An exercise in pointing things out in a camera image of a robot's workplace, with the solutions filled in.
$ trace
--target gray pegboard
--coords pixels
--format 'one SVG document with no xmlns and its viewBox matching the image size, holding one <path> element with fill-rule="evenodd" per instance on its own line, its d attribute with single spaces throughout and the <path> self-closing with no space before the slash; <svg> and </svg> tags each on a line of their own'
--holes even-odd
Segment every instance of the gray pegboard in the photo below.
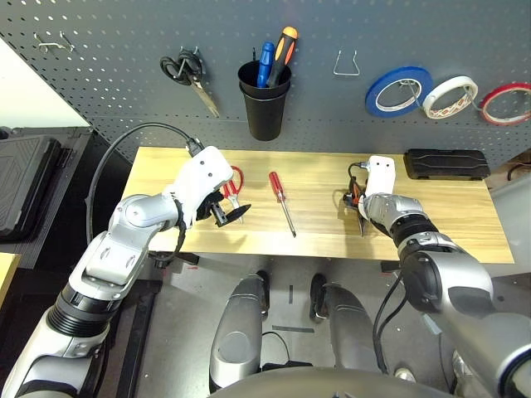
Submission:
<svg viewBox="0 0 531 398">
<path fill-rule="evenodd" d="M 0 6 L 0 19 L 2 38 L 109 141 L 142 120 L 157 120 L 220 148 L 352 153 L 478 148 L 496 167 L 531 147 L 530 122 L 496 127 L 471 106 L 442 120 L 420 110 L 378 119 L 364 104 L 368 87 L 399 66 L 425 67 L 435 84 L 468 75 L 480 87 L 477 102 L 500 85 L 529 82 L 527 0 L 12 0 Z M 286 25 L 298 28 L 300 40 L 283 131 L 277 140 L 260 143 L 248 132 L 236 72 L 251 60 L 253 46 L 259 52 L 262 42 L 276 41 Z M 33 32 L 59 41 L 60 30 L 74 52 L 39 52 Z M 176 56 L 180 46 L 199 47 L 205 86 L 220 119 L 158 68 L 159 58 Z M 351 67 L 358 51 L 359 77 L 332 74 L 339 49 L 345 55 L 341 71 Z M 493 111 L 507 114 L 529 105 L 524 105 L 529 99 L 509 96 Z M 121 152 L 131 159 L 139 144 L 183 146 L 170 133 L 148 130 L 128 139 Z"/>
</svg>

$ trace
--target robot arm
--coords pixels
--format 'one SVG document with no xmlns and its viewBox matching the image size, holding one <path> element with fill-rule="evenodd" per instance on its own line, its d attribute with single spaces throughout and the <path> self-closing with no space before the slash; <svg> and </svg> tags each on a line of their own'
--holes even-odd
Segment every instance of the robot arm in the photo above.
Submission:
<svg viewBox="0 0 531 398">
<path fill-rule="evenodd" d="M 359 210 L 393 239 L 409 303 L 429 314 L 493 396 L 531 396 L 531 320 L 496 312 L 485 268 L 437 230 L 418 200 L 393 195 L 394 167 L 386 174 L 373 158 L 382 164 L 369 160 Z"/>
<path fill-rule="evenodd" d="M 37 324 L 2 397 L 68 397 L 90 389 L 86 380 L 93 359 L 102 348 L 110 319 L 139 275 L 149 242 L 159 231 L 178 226 L 181 245 L 197 209 L 231 177 L 231 166 L 219 150 L 207 147 L 184 164 L 164 193 L 122 200 L 109 230 L 91 241 L 56 303 Z M 209 211 L 220 225 L 220 219 L 227 219 L 214 205 L 209 204 Z"/>
</svg>

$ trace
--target red tape roll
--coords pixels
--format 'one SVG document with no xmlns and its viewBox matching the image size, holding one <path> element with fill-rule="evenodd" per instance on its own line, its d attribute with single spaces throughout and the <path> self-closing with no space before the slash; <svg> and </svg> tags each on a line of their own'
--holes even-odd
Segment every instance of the red tape roll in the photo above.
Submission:
<svg viewBox="0 0 531 398">
<path fill-rule="evenodd" d="M 483 98 L 483 101 L 481 101 L 480 105 L 482 109 L 481 114 L 483 114 L 483 117 L 487 122 L 496 124 L 497 126 L 512 126 L 531 119 L 531 109 L 519 116 L 514 116 L 513 118 L 506 119 L 495 118 L 487 112 L 487 107 L 494 99 L 496 99 L 502 94 L 509 93 L 511 91 L 524 91 L 531 95 L 531 85 L 527 83 L 512 83 L 510 85 L 502 85 L 501 87 L 498 87 L 497 89 L 488 93 L 487 96 Z"/>
</svg>

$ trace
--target metal hook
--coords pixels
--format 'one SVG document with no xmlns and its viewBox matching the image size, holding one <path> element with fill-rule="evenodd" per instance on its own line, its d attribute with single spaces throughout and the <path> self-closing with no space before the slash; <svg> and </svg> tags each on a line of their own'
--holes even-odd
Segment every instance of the metal hook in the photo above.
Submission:
<svg viewBox="0 0 531 398">
<path fill-rule="evenodd" d="M 463 90 L 466 92 L 466 96 L 467 96 L 468 99 L 470 100 L 470 103 L 472 104 L 472 106 L 474 107 L 474 109 L 475 109 L 475 110 L 479 110 L 480 112 L 482 112 L 483 109 L 480 108 L 478 105 L 475 104 L 474 99 L 472 98 L 472 94 L 469 92 L 469 89 L 467 89 L 466 87 L 463 87 Z"/>
<path fill-rule="evenodd" d="M 421 103 L 418 102 L 418 98 L 417 98 L 417 95 L 415 94 L 415 90 L 414 90 L 413 87 L 412 87 L 411 81 L 408 80 L 408 79 L 405 79 L 405 80 L 400 80 L 398 83 L 400 83 L 400 85 L 407 85 L 407 86 L 409 86 L 410 90 L 412 91 L 413 98 L 415 99 L 415 102 L 417 103 L 417 106 L 418 106 L 419 108 L 422 108 Z"/>
<path fill-rule="evenodd" d="M 43 46 L 43 44 L 45 43 L 44 41 L 42 41 L 41 37 L 37 34 L 37 32 L 33 32 L 33 37 L 39 42 L 39 50 L 46 54 L 48 52 L 48 47 Z"/>
<path fill-rule="evenodd" d="M 357 72 L 356 73 L 341 73 L 341 72 L 338 72 L 337 69 L 338 69 L 338 62 L 339 62 L 339 57 L 341 56 L 341 50 L 339 50 L 339 53 L 338 53 L 338 57 L 336 58 L 335 60 L 335 66 L 334 66 L 334 74 L 336 76 L 359 76 L 360 75 L 360 70 L 358 68 L 358 64 L 356 63 L 356 55 L 358 54 L 358 51 L 357 50 L 354 50 L 354 57 L 352 58 L 352 62 L 354 64 L 354 66 L 356 67 L 356 70 Z"/>
<path fill-rule="evenodd" d="M 74 45 L 70 43 L 70 41 L 66 38 L 65 33 L 63 31 L 59 31 L 59 37 L 66 43 L 66 45 L 61 44 L 61 43 L 55 43 L 55 42 L 45 43 L 44 41 L 42 41 L 41 37 L 37 35 L 36 32 L 33 33 L 33 37 L 35 37 L 35 40 L 39 42 L 38 44 L 39 50 L 41 50 L 45 54 L 48 52 L 49 46 L 54 46 L 62 50 L 67 50 L 68 52 L 73 52 L 75 48 Z"/>
<path fill-rule="evenodd" d="M 196 48 L 192 51 L 192 54 L 196 55 L 197 53 L 199 52 L 199 47 L 196 46 Z M 181 74 L 183 73 L 183 69 L 184 69 L 184 64 L 185 63 L 188 63 L 188 61 L 183 60 L 183 63 L 181 64 L 181 67 L 179 68 L 179 72 L 177 73 L 177 76 L 176 77 L 181 77 Z"/>
</svg>

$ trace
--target tape roll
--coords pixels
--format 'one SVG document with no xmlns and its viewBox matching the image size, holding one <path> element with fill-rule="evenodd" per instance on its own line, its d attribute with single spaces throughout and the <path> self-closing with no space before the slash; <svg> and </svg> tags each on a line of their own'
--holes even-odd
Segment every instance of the tape roll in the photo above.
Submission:
<svg viewBox="0 0 531 398">
<path fill-rule="evenodd" d="M 401 104 L 393 106 L 385 106 L 378 102 L 383 91 L 391 85 L 400 83 L 404 80 L 409 80 L 417 85 L 415 96 L 420 104 L 433 87 L 433 79 L 431 78 L 430 72 L 426 69 L 418 68 L 416 66 L 404 66 L 402 68 L 391 70 L 376 80 L 371 88 L 368 89 L 367 95 L 365 95 L 365 107 L 367 108 L 367 111 L 380 118 L 394 118 L 395 116 L 407 114 L 418 108 L 414 96 Z"/>
<path fill-rule="evenodd" d="M 495 118 L 489 112 L 487 112 L 487 108 L 489 107 L 489 104 L 498 96 L 502 94 L 506 94 L 512 91 L 524 91 L 531 95 L 531 85 L 528 83 L 513 83 L 510 85 L 502 85 L 501 87 L 498 87 L 497 89 L 491 91 L 488 93 L 484 98 L 483 101 L 481 101 L 480 107 L 482 108 L 481 114 L 485 118 L 485 120 L 489 123 L 496 124 L 497 126 L 512 126 L 514 124 L 525 122 L 526 120 L 531 119 L 531 107 L 528 111 L 524 112 L 523 114 L 519 116 L 514 116 L 513 118 Z"/>
<path fill-rule="evenodd" d="M 463 88 L 463 96 L 459 98 L 452 105 L 449 105 L 443 109 L 434 110 L 433 105 L 444 94 Z M 426 112 L 426 116 L 430 119 L 444 119 L 453 114 L 461 112 L 464 108 L 472 103 L 472 100 L 478 95 L 478 86 L 468 76 L 457 76 L 453 79 L 449 79 L 444 83 L 439 84 L 433 91 L 427 95 L 426 99 L 422 103 L 422 108 Z"/>
</svg>

